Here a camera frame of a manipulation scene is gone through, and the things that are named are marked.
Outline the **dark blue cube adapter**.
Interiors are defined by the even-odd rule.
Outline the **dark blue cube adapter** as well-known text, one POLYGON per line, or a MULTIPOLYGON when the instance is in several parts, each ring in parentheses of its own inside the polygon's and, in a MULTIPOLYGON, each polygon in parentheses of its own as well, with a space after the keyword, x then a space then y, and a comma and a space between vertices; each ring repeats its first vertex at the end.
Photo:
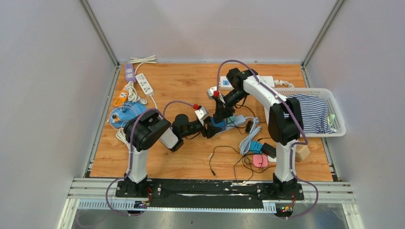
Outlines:
POLYGON ((219 132, 223 132, 226 130, 226 121, 222 120, 218 123, 215 122, 214 118, 211 117, 211 123, 214 127, 220 128, 221 130, 219 132))

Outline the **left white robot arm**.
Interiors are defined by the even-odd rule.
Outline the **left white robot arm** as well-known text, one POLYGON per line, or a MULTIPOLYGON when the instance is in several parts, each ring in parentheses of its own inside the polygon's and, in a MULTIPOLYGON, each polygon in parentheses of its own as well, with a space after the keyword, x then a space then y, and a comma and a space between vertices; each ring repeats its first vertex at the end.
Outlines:
POLYGON ((128 191, 133 196, 141 197, 146 192, 148 153, 157 141, 175 152, 183 146, 186 137, 200 133, 209 139, 226 130, 225 121, 216 123, 203 107, 195 113, 195 121, 179 114, 171 123, 158 110, 151 108, 127 122, 124 134, 129 143, 129 162, 124 184, 128 185, 128 191))

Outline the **black charger with cable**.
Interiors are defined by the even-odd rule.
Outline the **black charger with cable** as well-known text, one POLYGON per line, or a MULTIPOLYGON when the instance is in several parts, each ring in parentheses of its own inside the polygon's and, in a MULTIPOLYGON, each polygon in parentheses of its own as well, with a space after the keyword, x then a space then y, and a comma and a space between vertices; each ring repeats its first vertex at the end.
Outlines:
MULTIPOLYGON (((217 148, 220 148, 220 147, 230 148, 230 149, 234 150, 236 153, 240 154, 240 152, 239 152, 238 150, 236 150, 236 149, 235 149, 234 147, 232 147, 232 146, 216 146, 216 147, 213 149, 213 152, 211 153, 211 155, 209 156, 209 167, 210 167, 210 170, 211 170, 211 172, 212 172, 212 174, 213 174, 214 177, 217 177, 217 175, 215 174, 215 172, 214 172, 214 170, 213 170, 213 168, 212 168, 211 160, 212 160, 213 157, 214 157, 214 154, 215 154, 216 149, 217 149, 217 148)), ((274 147, 270 146, 270 145, 267 144, 267 143, 264 143, 264 144, 263 144, 262 153, 261 153, 261 154, 266 155, 266 156, 275 156, 275 155, 276 155, 275 153, 276 153, 276 149, 275 149, 274 147)), ((258 173, 258 174, 259 174, 259 173, 263 173, 263 172, 266 171, 268 168, 270 168, 270 167, 275 167, 275 166, 268 166, 268 167, 266 167, 263 171, 256 171, 256 170, 254 170, 253 167, 252 167, 252 165, 253 165, 253 164, 252 164, 252 158, 249 158, 249 156, 253 156, 254 154, 257 154, 257 153, 252 153, 252 152, 249 151, 249 149, 248 149, 248 151, 247 151, 246 153, 242 153, 242 154, 241 154, 241 155, 242 155, 241 158, 234 164, 234 167, 233 167, 235 180, 237 180, 236 168, 235 168, 235 167, 236 167, 236 165, 239 164, 239 162, 241 162, 242 165, 243 165, 245 168, 251 170, 252 174, 251 174, 251 177, 250 177, 248 180, 250 180, 250 179, 253 177, 254 173, 258 173)))

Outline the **wooden cube adapter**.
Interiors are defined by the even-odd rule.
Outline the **wooden cube adapter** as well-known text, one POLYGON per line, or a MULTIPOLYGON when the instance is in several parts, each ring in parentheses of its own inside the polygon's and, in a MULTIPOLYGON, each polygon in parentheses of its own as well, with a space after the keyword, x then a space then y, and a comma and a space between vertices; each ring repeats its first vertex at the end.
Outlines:
POLYGON ((307 145, 297 145, 296 160, 305 160, 310 155, 310 149, 307 145))

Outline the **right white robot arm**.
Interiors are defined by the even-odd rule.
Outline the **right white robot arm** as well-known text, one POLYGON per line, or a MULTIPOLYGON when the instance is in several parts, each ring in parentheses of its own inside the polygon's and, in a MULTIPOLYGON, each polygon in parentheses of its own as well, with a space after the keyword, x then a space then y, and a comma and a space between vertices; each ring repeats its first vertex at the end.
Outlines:
POLYGON ((251 95, 258 100, 268 112, 268 132, 276 143, 276 169, 273 173, 273 194, 278 199, 285 199, 297 185, 295 171, 295 152, 298 140, 305 134, 301 107, 298 99, 287 98, 270 88, 256 71, 231 69, 227 74, 233 90, 223 96, 218 86, 207 90, 210 99, 216 101, 215 122, 230 117, 233 107, 251 95))

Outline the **white power strip blue USB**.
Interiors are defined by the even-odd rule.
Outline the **white power strip blue USB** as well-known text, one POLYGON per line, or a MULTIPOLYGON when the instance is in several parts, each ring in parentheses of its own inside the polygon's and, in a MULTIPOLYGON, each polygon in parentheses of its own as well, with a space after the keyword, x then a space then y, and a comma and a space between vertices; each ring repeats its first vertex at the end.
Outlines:
MULTIPOLYGON (((276 86, 281 86, 281 87, 288 87, 288 88, 294 88, 294 84, 284 81, 284 80, 275 80, 273 76, 262 76, 262 80, 270 87, 276 87, 276 86)), ((221 90, 233 90, 234 88, 232 87, 231 83, 225 76, 220 77, 220 89, 221 90)))

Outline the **light blue power strip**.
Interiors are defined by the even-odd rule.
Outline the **light blue power strip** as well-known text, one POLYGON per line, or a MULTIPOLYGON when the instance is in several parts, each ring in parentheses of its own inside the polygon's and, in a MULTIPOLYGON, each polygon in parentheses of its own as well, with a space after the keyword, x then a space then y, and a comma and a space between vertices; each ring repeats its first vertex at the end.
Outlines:
POLYGON ((246 122, 246 118, 243 115, 238 115, 235 117, 235 124, 226 125, 226 127, 240 127, 246 122))

